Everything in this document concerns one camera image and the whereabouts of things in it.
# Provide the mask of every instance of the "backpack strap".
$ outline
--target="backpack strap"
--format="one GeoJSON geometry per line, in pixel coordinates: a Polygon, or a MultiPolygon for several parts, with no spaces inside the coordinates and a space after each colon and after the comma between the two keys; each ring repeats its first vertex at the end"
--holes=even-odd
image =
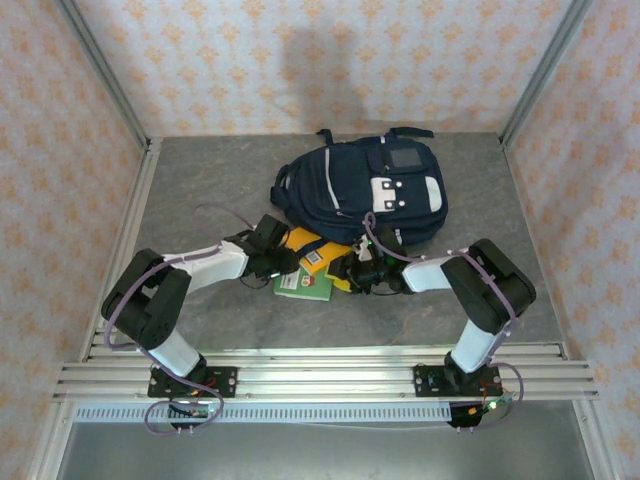
{"type": "Polygon", "coordinates": [[[329,240],[327,240],[326,238],[319,238],[318,240],[314,240],[313,242],[304,245],[300,250],[296,252],[296,255],[298,259],[301,260],[314,250],[324,247],[327,243],[329,243],[329,240]]]}
{"type": "Polygon", "coordinates": [[[324,138],[324,143],[327,146],[333,145],[333,134],[328,128],[323,128],[322,130],[317,131],[316,135],[321,135],[324,138]]]}
{"type": "Polygon", "coordinates": [[[283,210],[286,214],[287,210],[291,207],[289,199],[287,198],[285,187],[285,179],[289,173],[289,165],[284,165],[280,170],[278,170],[278,174],[276,175],[276,183],[273,187],[271,187],[271,194],[269,200],[271,203],[278,207],[280,210],[283,210]]]}
{"type": "Polygon", "coordinates": [[[407,137],[426,137],[433,138],[433,132],[431,130],[424,130],[422,128],[415,127],[396,127],[390,128],[389,133],[387,133],[390,137],[397,137],[398,135],[406,135],[407,137]]]}

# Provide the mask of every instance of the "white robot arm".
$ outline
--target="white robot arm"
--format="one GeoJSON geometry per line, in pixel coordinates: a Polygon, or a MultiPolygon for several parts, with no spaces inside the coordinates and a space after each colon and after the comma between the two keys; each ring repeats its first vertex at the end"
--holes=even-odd
{"type": "MultiPolygon", "coordinates": [[[[133,293],[115,325],[175,375],[203,383],[207,378],[204,357],[175,329],[186,295],[219,281],[250,274],[266,279],[295,271],[298,256],[282,245],[287,232],[285,224],[265,215],[255,230],[241,232],[205,249],[177,255],[141,250],[104,301],[102,315],[110,319],[145,272],[170,262],[170,266],[159,270],[133,293]],[[155,289],[154,294],[150,294],[150,289],[155,289]]],[[[521,315],[535,300],[531,282],[486,239],[471,245],[461,256],[413,263],[387,262],[375,246],[371,249],[372,255],[366,262],[353,260],[352,256],[355,263],[340,265],[348,270],[354,286],[364,285],[367,291],[371,284],[386,281],[400,293],[451,289],[456,294],[469,319],[445,359],[441,378],[431,383],[434,394],[441,392],[442,384],[446,383],[459,395],[476,396],[474,378],[486,368],[513,317],[521,315]]],[[[178,397],[182,393],[172,390],[164,396],[178,397]]]]}

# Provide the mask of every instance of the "orange floral wallpaper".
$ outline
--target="orange floral wallpaper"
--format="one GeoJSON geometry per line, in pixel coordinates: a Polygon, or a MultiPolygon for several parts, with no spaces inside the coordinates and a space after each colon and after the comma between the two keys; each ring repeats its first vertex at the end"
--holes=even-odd
{"type": "Polygon", "coordinates": [[[640,9],[596,0],[510,152],[552,298],[640,475],[640,9]]]}
{"type": "Polygon", "coordinates": [[[140,153],[55,2],[0,2],[0,79],[0,478],[22,479],[140,153]]]}
{"type": "Polygon", "coordinates": [[[570,0],[79,0],[151,136],[504,127],[570,0]]]}

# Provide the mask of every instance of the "backpack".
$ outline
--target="backpack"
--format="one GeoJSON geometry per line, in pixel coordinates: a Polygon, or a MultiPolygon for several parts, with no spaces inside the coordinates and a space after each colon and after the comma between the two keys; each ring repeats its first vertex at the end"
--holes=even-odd
{"type": "Polygon", "coordinates": [[[448,204],[438,161],[423,143],[398,136],[433,132],[399,127],[344,143],[334,143],[327,129],[318,135],[326,147],[283,166],[271,188],[271,203],[293,225],[342,245],[364,234],[367,212],[403,245],[429,240],[442,227],[448,204]]]}

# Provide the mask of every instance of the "gray tabletop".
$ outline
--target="gray tabletop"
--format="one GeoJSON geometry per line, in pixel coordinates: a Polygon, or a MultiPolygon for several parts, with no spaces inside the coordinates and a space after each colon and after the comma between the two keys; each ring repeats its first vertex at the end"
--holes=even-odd
{"type": "MultiPolygon", "coordinates": [[[[351,138],[336,136],[336,140],[351,138]]],[[[449,199],[444,227],[413,253],[440,254],[487,237],[531,279],[538,299],[510,341],[560,340],[558,324],[495,134],[441,134],[426,142],[440,161],[449,199]]],[[[136,248],[187,252],[214,243],[194,226],[192,211],[219,202],[257,223],[280,166],[322,145],[314,135],[164,139],[136,248]]],[[[220,236],[244,226],[219,211],[198,221],[220,236]]],[[[355,347],[455,343],[465,324],[450,291],[376,297],[334,289],[330,302],[275,296],[227,281],[191,294],[178,329],[197,349],[355,347]]]]}

